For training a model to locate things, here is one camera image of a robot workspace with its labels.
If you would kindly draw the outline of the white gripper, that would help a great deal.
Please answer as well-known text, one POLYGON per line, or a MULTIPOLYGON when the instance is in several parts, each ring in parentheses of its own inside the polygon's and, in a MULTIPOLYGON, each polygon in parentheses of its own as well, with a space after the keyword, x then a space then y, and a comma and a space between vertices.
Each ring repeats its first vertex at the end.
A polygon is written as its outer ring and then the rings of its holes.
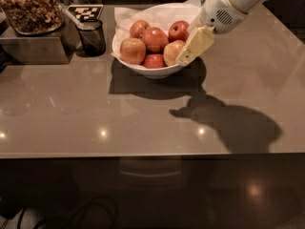
POLYGON ((238 10, 230 0, 205 0, 201 15, 198 14, 188 27, 190 36, 176 57, 176 63, 188 66, 212 46, 214 33, 232 31, 246 17, 247 13, 238 10))

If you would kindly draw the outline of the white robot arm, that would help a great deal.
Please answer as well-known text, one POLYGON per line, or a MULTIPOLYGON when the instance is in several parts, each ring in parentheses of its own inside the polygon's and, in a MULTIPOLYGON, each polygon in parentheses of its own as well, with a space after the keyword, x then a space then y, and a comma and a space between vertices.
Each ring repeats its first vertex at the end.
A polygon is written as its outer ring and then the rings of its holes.
POLYGON ((175 62, 188 66, 213 43, 216 34, 232 31, 258 5, 269 0, 205 0, 189 26, 189 37, 175 62))

